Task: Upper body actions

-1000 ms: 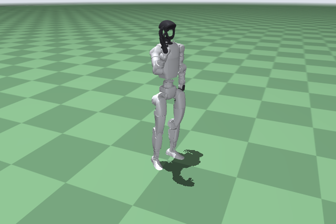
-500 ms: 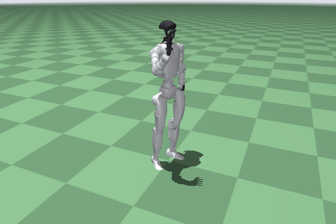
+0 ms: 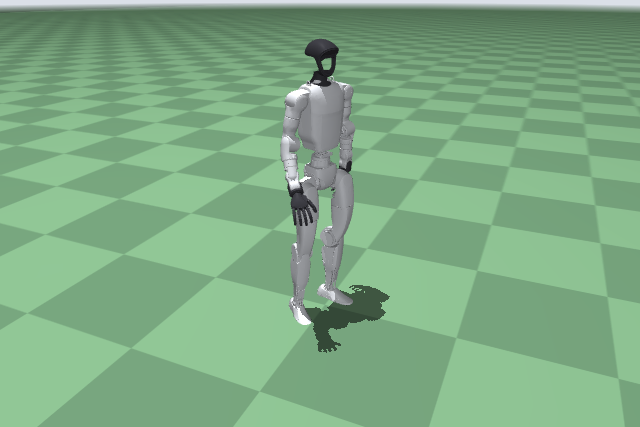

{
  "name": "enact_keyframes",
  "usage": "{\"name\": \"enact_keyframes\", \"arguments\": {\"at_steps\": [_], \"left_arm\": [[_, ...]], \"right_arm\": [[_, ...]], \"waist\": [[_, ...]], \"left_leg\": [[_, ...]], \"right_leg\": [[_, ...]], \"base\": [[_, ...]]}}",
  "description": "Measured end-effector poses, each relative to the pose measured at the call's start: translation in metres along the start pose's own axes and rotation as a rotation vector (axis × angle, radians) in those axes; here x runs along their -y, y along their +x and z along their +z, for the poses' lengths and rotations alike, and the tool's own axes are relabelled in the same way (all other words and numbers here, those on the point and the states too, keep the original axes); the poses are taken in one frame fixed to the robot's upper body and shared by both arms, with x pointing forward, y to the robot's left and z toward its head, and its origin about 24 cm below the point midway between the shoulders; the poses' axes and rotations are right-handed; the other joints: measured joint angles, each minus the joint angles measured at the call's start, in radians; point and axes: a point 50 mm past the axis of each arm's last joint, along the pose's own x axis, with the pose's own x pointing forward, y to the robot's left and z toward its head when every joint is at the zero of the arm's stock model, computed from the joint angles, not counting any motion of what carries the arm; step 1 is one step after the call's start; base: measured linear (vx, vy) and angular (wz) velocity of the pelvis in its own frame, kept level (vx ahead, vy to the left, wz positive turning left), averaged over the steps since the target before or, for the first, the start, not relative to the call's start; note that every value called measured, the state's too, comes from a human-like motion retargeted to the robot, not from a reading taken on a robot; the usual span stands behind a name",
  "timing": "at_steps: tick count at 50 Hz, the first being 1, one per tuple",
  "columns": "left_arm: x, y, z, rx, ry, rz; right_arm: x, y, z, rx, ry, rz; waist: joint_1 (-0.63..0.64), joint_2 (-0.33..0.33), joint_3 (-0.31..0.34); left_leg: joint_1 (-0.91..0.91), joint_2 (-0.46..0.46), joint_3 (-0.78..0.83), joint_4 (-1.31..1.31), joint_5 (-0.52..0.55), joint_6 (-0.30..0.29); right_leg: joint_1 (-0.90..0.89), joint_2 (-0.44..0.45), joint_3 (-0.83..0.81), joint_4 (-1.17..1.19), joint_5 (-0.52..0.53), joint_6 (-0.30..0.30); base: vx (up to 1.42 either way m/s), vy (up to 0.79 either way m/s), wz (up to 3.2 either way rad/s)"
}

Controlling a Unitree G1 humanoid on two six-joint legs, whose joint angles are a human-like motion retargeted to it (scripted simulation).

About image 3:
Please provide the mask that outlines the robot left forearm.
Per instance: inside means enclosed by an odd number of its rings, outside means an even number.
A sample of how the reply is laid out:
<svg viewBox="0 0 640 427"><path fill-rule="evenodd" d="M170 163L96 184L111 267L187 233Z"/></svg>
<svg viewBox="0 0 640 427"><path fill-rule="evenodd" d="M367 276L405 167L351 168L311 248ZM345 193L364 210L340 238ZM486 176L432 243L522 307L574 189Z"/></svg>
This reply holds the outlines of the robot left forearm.
<svg viewBox="0 0 640 427"><path fill-rule="evenodd" d="M352 142L353 142L354 133L347 136L340 136L340 160L339 166L346 169L346 165L348 161L352 161L353 153L352 153Z"/></svg>

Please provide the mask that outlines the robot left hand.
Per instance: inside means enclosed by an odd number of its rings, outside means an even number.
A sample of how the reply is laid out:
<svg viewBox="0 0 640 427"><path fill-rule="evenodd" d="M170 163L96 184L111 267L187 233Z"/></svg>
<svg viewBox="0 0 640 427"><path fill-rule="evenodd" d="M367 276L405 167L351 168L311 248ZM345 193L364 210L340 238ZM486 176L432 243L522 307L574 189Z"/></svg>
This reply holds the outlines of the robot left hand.
<svg viewBox="0 0 640 427"><path fill-rule="evenodd" d="M345 168L342 168L342 167L340 167L340 166L339 166L339 169L345 170L346 172L348 172L348 173L349 173L349 171L351 171L351 166L352 166L352 161L348 161L348 162L347 162L347 165L346 165L346 169L345 169ZM331 189L331 191L333 191L333 190L335 190L335 189ZM334 192L334 193L335 193L335 192Z"/></svg>

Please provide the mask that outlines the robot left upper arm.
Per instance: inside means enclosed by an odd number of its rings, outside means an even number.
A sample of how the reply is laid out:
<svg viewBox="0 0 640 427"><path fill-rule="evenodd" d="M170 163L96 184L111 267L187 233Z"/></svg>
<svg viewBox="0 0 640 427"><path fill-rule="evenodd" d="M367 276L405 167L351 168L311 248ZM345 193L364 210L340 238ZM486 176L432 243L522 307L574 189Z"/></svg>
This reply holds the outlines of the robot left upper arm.
<svg viewBox="0 0 640 427"><path fill-rule="evenodd" d="M355 132L355 125L349 120L351 114L351 99L353 96L353 87L346 83L339 82L344 88L344 112L342 123L342 137L347 137Z"/></svg>

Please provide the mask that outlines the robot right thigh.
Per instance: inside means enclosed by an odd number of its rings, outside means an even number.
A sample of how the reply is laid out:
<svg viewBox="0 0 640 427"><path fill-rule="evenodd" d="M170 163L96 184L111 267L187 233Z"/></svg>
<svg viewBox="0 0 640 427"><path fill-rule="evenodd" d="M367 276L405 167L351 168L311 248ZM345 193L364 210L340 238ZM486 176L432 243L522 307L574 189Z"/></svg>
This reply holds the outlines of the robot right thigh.
<svg viewBox="0 0 640 427"><path fill-rule="evenodd" d="M312 247L313 247L315 234L316 234L317 220L319 219L318 190L314 186L314 177L312 176L305 176L304 178L299 180L299 182L301 183L304 191L303 195L307 196L307 199L309 199L317 209L317 213L315 213L312 207L308 204L308 207L310 209L310 212L313 218L313 223L310 222L309 215L307 213L307 210L305 209L305 212L307 215L307 222L308 222L307 226L305 226L305 221L304 221L302 211L300 211L301 218L302 218L302 226L300 226L298 213L296 211L297 241L295 243L297 243L297 253L299 258L302 258L302 255L305 255L305 254L309 254L309 258L311 258L313 254Z"/></svg>

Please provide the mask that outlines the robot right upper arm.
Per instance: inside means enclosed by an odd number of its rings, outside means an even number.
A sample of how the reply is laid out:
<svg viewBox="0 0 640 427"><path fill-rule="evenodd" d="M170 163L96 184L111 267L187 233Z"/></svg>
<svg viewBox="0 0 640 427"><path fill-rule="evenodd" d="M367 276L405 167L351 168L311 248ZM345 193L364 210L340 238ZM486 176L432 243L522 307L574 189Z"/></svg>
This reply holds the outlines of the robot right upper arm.
<svg viewBox="0 0 640 427"><path fill-rule="evenodd" d="M287 94L285 98L285 116L283 122L283 137L290 142L290 152L296 152L300 148L300 140L295 136L298 129L301 113L308 105L310 92L299 89ZM281 139L282 140L282 139Z"/></svg>

